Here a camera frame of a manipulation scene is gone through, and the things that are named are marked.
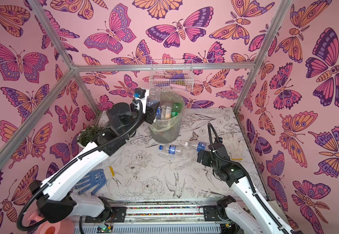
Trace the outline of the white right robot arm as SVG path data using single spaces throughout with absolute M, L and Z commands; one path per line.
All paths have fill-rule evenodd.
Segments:
M 302 231 L 293 230 L 264 199 L 247 170 L 231 161 L 211 123 L 207 129 L 210 144 L 207 150 L 198 153 L 197 162 L 212 168 L 213 174 L 225 182 L 250 211 L 247 213 L 232 196 L 225 196 L 217 202 L 219 216 L 236 223 L 245 234 L 301 234 Z

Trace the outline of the yellow label small bottle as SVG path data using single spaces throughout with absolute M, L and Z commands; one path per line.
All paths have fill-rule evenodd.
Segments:
M 161 120 L 171 119 L 171 114 L 172 114 L 172 104 L 171 103 L 164 103 L 162 105 Z

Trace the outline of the green plastic bottle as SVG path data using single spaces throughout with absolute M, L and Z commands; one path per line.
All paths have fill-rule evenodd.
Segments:
M 171 108 L 171 118 L 178 116 L 182 111 L 183 105 L 179 102 L 175 102 Z

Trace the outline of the small blue label bottle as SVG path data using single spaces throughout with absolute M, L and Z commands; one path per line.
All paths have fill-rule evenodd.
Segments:
M 156 112 L 156 118 L 158 119 L 158 120 L 160 120 L 161 119 L 161 115 L 162 115 L 162 108 L 158 108 L 157 109 L 157 112 Z

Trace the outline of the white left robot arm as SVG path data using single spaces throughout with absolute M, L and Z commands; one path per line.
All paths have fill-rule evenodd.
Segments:
M 120 102 L 107 110 L 106 127 L 92 138 L 82 152 L 49 178 L 44 181 L 35 180 L 30 184 L 32 197 L 18 215 L 18 230 L 30 231 L 45 222 L 57 223 L 69 216 L 108 220 L 112 209 L 107 198 L 78 199 L 72 195 L 71 190 L 96 165 L 124 146 L 144 122 L 154 123 L 159 106 L 159 101 L 147 103 L 145 98 L 134 98 L 131 104 Z M 23 218 L 33 202 L 43 219 L 26 227 Z

